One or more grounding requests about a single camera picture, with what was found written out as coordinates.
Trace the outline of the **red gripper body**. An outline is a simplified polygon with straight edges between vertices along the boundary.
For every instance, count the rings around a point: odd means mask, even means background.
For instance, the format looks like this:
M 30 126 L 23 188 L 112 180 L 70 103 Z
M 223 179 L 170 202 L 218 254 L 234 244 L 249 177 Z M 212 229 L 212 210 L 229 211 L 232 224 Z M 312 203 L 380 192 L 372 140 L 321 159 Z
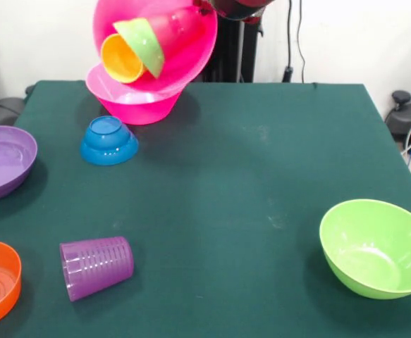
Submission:
M 258 23 L 264 13 L 263 1 L 244 0 L 208 0 L 193 1 L 203 14 L 215 11 L 222 18 L 243 21 L 249 24 Z

